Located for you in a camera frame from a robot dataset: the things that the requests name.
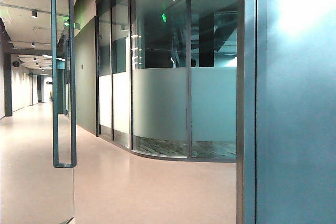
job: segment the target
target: corridor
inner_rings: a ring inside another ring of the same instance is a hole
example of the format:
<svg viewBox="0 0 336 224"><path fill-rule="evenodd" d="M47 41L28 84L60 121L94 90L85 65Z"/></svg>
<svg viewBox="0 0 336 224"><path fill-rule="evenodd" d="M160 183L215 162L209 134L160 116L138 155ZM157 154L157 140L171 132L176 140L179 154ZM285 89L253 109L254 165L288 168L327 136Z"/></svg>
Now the corridor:
<svg viewBox="0 0 336 224"><path fill-rule="evenodd" d="M3 224L61 223L73 210L76 224L236 223L236 164L139 157L77 127L77 167L55 169L51 115L39 103L0 121Z"/></svg>

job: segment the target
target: beige floor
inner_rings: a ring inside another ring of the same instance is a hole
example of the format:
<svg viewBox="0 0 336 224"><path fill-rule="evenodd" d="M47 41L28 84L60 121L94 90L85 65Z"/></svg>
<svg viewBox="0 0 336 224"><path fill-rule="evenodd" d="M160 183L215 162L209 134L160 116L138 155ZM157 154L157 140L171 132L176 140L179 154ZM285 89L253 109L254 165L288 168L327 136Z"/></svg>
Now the beige floor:
<svg viewBox="0 0 336 224"><path fill-rule="evenodd" d="M76 224L236 223L235 164L138 157L78 127L78 166L53 168L50 105L0 121L2 224L61 223L73 196Z"/></svg>

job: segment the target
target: track light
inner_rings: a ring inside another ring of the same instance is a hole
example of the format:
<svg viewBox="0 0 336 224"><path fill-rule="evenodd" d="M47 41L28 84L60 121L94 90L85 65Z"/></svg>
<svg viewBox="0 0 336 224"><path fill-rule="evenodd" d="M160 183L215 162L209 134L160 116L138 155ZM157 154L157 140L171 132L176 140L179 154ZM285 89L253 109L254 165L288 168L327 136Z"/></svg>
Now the track light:
<svg viewBox="0 0 336 224"><path fill-rule="evenodd" d="M36 10L31 11L32 11L32 18L37 18L37 11Z"/></svg>

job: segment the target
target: glass wall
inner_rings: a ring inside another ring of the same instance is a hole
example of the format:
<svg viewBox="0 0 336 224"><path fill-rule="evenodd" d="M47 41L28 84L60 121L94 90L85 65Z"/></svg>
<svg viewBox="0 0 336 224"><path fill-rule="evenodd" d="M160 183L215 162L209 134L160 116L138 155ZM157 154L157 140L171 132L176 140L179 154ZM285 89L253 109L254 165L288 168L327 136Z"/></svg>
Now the glass wall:
<svg viewBox="0 0 336 224"><path fill-rule="evenodd" d="M101 132L113 125L113 141L143 154L234 160L237 0L101 0L97 11Z"/></svg>
<svg viewBox="0 0 336 224"><path fill-rule="evenodd" d="M98 82L99 82L99 134L112 140L112 89L110 34L111 10L110 0L102 0L97 5L99 24L98 36Z"/></svg>
<svg viewBox="0 0 336 224"><path fill-rule="evenodd" d="M135 0L133 148L187 155L186 0Z"/></svg>
<svg viewBox="0 0 336 224"><path fill-rule="evenodd" d="M113 141L129 148L130 40L128 0L112 0Z"/></svg>
<svg viewBox="0 0 336 224"><path fill-rule="evenodd" d="M237 0L192 0L192 156L235 158Z"/></svg>

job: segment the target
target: frosted glass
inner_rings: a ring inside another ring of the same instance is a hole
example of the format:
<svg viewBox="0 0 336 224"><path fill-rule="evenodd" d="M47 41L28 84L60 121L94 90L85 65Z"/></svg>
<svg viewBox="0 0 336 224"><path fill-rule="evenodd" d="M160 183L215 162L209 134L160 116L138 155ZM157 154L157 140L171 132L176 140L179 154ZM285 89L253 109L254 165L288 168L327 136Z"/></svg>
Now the frosted glass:
<svg viewBox="0 0 336 224"><path fill-rule="evenodd" d="M112 93L111 75L99 77L99 124L111 128Z"/></svg>
<svg viewBox="0 0 336 224"><path fill-rule="evenodd" d="M192 68L192 140L236 142L236 68Z"/></svg>
<svg viewBox="0 0 336 224"><path fill-rule="evenodd" d="M128 72L113 75L113 129L130 131L130 78Z"/></svg>
<svg viewBox="0 0 336 224"><path fill-rule="evenodd" d="M133 71L133 134L186 141L186 69Z"/></svg>

